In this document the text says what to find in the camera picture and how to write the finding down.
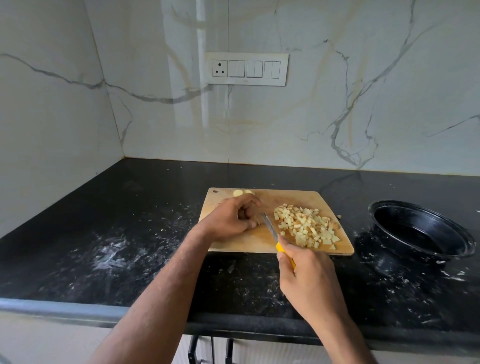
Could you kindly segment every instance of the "white switch plate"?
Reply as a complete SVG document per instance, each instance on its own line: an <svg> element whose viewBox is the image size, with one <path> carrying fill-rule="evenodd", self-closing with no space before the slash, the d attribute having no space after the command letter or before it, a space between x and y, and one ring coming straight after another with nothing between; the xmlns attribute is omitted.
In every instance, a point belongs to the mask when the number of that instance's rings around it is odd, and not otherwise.
<svg viewBox="0 0 480 364"><path fill-rule="evenodd" d="M244 72L240 73L239 67L237 67L237 74L226 77L214 77L213 76L213 61L244 61ZM262 62L261 70L265 70L265 62L279 62L274 63L278 67L280 65L280 71L278 78L265 78L265 73L259 73L255 69L254 77L247 77L247 62L257 61L257 67ZM228 67L233 71L233 64ZM204 79L208 84L217 85L260 85L260 86L285 86L287 82L287 68L288 68L288 53L233 53L233 52L206 52L204 62ZM271 71L267 73L267 77L271 77Z"/></svg>

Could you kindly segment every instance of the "black bowl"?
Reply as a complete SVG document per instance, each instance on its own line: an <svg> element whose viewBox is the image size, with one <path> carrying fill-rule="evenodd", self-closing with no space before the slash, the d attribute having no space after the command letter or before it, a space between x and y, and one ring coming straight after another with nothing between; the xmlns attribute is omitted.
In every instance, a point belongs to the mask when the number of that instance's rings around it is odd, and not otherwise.
<svg viewBox="0 0 480 364"><path fill-rule="evenodd" d="M475 254L475 241L456 222L402 201L370 204L373 233L396 255L422 263L443 263Z"/></svg>

